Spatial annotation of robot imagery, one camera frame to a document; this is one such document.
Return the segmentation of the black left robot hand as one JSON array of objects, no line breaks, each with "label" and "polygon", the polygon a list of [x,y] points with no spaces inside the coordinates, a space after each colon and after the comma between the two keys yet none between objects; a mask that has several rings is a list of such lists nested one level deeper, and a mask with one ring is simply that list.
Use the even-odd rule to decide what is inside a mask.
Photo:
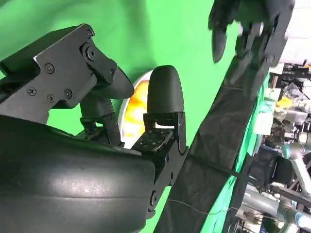
[{"label": "black left robot hand", "polygon": [[265,49],[275,56],[271,67],[280,61],[287,43],[286,30],[294,10],[294,0],[215,0],[208,18],[208,29],[212,31],[212,58],[221,60],[226,46],[228,25],[239,22],[246,32],[254,24],[263,24],[261,33],[268,33]]}]

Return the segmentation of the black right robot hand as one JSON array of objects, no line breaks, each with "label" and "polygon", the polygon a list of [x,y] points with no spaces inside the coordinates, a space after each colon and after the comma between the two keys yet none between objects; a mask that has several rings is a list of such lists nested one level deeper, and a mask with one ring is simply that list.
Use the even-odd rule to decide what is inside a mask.
[{"label": "black right robot hand", "polygon": [[156,67],[145,131],[121,140],[111,101],[134,87],[88,24],[50,32],[0,63],[0,230],[137,233],[188,154],[177,70]]}]

